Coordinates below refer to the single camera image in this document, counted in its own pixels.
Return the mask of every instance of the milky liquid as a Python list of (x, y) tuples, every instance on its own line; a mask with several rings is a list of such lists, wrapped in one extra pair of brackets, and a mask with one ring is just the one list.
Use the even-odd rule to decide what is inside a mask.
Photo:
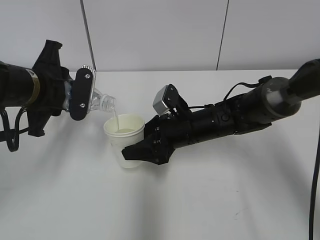
[(116, 131), (115, 133), (116, 134), (126, 134), (126, 133), (130, 133), (130, 132), (133, 132), (134, 130), (133, 129), (130, 129), (130, 128), (122, 128), (122, 129), (119, 129), (118, 131)]
[(113, 115), (114, 115), (115, 122), (116, 122), (116, 129), (117, 129), (116, 133), (120, 133), (120, 132), (118, 132), (119, 131), (119, 118), (118, 118), (118, 114), (116, 112), (116, 108), (113, 109)]

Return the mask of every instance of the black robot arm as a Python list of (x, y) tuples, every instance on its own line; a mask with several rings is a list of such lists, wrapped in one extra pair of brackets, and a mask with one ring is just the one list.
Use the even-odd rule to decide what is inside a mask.
[[(0, 115), (4, 131), (0, 142), (6, 142), (11, 152), (19, 148), (19, 134), (41, 137), (51, 116), (62, 110), (74, 120), (82, 120), (90, 111), (95, 85), (95, 70), (82, 66), (73, 80), (69, 70), (60, 64), (62, 44), (47, 40), (32, 68), (0, 61)], [(6, 107), (21, 107), (14, 129), (10, 129)], [(27, 112), (28, 128), (19, 129), (21, 115)]]
[(123, 149), (124, 158), (165, 164), (177, 148), (262, 130), (294, 115), (301, 101), (320, 95), (320, 59), (305, 63), (290, 79), (267, 76), (257, 84), (239, 84), (254, 89), (227, 99), (229, 92), (222, 102), (193, 112), (175, 86), (165, 86), (154, 99), (158, 115), (145, 125), (144, 140)]

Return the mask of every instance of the black cable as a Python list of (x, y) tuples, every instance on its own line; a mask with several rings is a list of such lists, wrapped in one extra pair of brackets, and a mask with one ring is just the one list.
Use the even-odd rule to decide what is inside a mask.
[(204, 109), (205, 106), (190, 106), (189, 109)]
[(223, 101), (226, 102), (227, 98), (229, 97), (229, 95), (231, 94), (231, 92), (236, 88), (236, 86), (239, 86), (239, 85), (242, 85), (242, 86), (245, 86), (247, 88), (250, 88), (250, 89), (254, 89), (256, 87), (259, 87), (262, 83), (256, 83), (256, 84), (249, 84), (249, 83), (246, 83), (246, 82), (239, 82), (237, 83), (236, 85), (234, 85), (230, 91), (228, 91), (228, 93), (225, 95), (225, 97), (223, 98)]
[(7, 111), (3, 110), (0, 112), (0, 115), (2, 118), (4, 139), (6, 141), (6, 145), (8, 146), (8, 149), (10, 152), (15, 152), (19, 149), (19, 140), (20, 140), (19, 134), (25, 133), (28, 131), (28, 128), (19, 130), (20, 118), (22, 114), (25, 113), (26, 111), (27, 110), (24, 107), (22, 107), (19, 110), (15, 118), (14, 129), (10, 129)]
[(318, 138), (318, 147), (316, 150), (312, 185), (311, 185), (310, 212), (309, 212), (309, 240), (314, 239), (314, 221), (315, 221), (315, 208), (316, 208), (319, 168), (320, 168), (320, 132), (319, 132), (319, 138)]

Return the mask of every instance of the white paper cup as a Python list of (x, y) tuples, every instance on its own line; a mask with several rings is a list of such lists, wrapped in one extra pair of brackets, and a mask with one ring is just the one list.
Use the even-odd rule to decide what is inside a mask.
[(145, 121), (136, 114), (122, 114), (118, 116), (119, 129), (131, 129), (126, 133), (116, 133), (118, 131), (117, 120), (110, 118), (103, 125), (104, 133), (109, 137), (113, 151), (119, 165), (130, 169), (139, 166), (142, 161), (125, 160), (122, 150), (130, 145), (136, 144), (144, 139)]

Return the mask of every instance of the screw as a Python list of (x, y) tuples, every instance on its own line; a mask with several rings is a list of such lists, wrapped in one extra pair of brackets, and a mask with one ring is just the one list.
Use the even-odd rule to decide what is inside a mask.
[(222, 121), (227, 122), (227, 121), (229, 121), (230, 117), (228, 114), (223, 114), (221, 119), (222, 119)]

